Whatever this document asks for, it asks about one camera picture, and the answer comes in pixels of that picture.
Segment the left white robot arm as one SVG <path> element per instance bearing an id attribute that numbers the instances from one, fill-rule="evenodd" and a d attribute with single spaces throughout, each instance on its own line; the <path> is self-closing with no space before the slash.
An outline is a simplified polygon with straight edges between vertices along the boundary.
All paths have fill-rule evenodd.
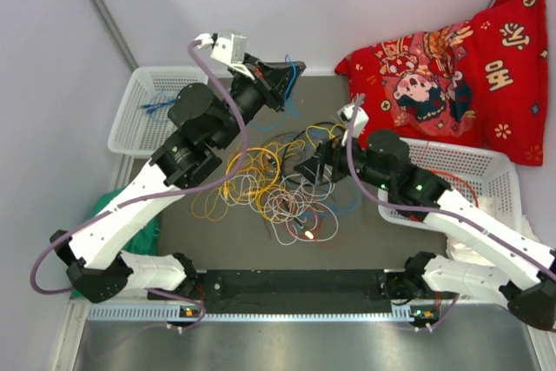
<path id="1" fill-rule="evenodd" d="M 196 291 L 198 274 L 186 255 L 140 255 L 125 247 L 168 206 L 205 190 L 222 164 L 215 151 L 244 137 L 262 108 L 282 111 L 306 69 L 302 61 L 265 63 L 250 54 L 244 54 L 242 65 L 245 70 L 234 71 L 222 96 L 206 83 L 178 90 L 168 111 L 175 131 L 136 178 L 75 233 L 51 236 L 73 289 L 86 300 L 100 303 L 129 290 L 184 299 Z"/>

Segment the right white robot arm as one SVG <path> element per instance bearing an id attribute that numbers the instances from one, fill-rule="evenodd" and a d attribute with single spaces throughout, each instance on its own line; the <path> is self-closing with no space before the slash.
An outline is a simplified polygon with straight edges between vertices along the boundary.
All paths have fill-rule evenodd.
<path id="1" fill-rule="evenodd" d="M 418 298 L 449 292 L 495 303 L 527 326 L 555 329 L 555 251 L 507 227 L 469 202 L 448 181 L 411 161 L 408 144 L 379 130 L 362 148 L 355 139 L 322 142 L 295 172 L 313 184 L 351 176 L 387 193 L 382 206 L 420 222 L 485 258 L 479 265 L 420 252 L 405 264 L 407 291 Z"/>

